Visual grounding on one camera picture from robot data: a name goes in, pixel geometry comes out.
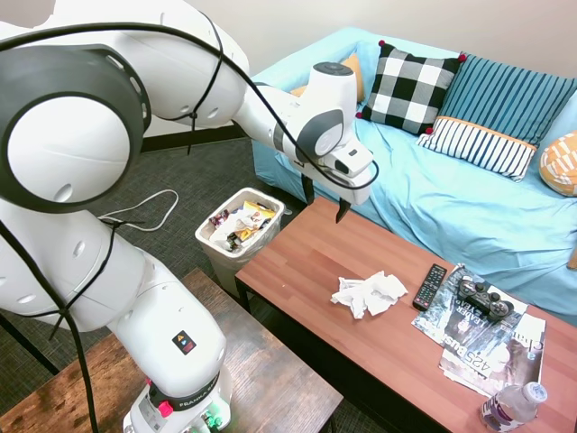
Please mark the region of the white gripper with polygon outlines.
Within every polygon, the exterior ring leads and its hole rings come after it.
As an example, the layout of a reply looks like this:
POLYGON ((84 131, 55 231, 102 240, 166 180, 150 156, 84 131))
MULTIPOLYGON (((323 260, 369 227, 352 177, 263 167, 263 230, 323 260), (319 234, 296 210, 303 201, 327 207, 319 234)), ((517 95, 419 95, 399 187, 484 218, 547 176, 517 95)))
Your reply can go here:
POLYGON ((315 183, 329 189, 339 198, 335 223, 339 224, 352 205, 363 204, 370 196, 373 174, 368 166, 356 175, 344 174, 337 168, 320 164, 319 169, 310 163, 292 162, 292 167, 301 173, 301 184, 306 202, 315 201, 315 183))

